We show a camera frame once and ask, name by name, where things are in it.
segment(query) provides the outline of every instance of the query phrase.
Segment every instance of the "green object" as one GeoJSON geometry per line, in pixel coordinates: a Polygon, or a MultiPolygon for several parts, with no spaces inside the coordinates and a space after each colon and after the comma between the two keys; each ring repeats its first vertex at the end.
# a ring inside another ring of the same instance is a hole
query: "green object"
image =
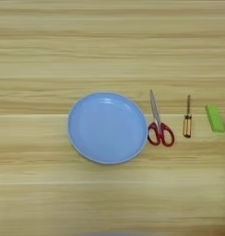
{"type": "Polygon", "coordinates": [[[212,131],[216,133],[225,132],[225,126],[218,107],[215,105],[207,105],[206,112],[212,131]]]}

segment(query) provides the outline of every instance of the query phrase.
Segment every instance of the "wood grain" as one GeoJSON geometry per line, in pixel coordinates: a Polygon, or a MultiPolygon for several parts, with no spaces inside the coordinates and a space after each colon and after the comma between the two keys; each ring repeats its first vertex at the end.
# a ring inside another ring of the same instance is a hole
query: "wood grain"
{"type": "Polygon", "coordinates": [[[225,1],[0,1],[0,236],[225,236],[225,134],[208,103],[225,120],[225,1]],[[150,89],[174,147],[119,166],[71,147],[79,98],[122,93],[150,122],[150,89]]]}

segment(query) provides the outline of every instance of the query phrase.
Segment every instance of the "blue plate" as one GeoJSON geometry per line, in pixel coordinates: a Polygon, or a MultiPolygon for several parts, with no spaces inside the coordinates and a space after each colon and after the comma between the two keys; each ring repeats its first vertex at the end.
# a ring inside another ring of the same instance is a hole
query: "blue plate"
{"type": "Polygon", "coordinates": [[[131,100],[102,92],[77,102],[69,113],[68,134],[84,157],[101,164],[117,164],[142,150],[148,126],[144,114],[131,100]]]}

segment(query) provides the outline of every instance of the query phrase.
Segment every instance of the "light wooden surface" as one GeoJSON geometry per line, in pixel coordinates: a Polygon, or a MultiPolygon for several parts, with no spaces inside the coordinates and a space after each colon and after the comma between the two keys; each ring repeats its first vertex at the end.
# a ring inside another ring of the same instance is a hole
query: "light wooden surface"
{"type": "Polygon", "coordinates": [[[208,103],[225,117],[225,1],[0,1],[0,236],[225,236],[225,134],[208,103]],[[109,167],[71,148],[76,100],[112,90],[151,120],[149,89],[175,147],[109,167]]]}

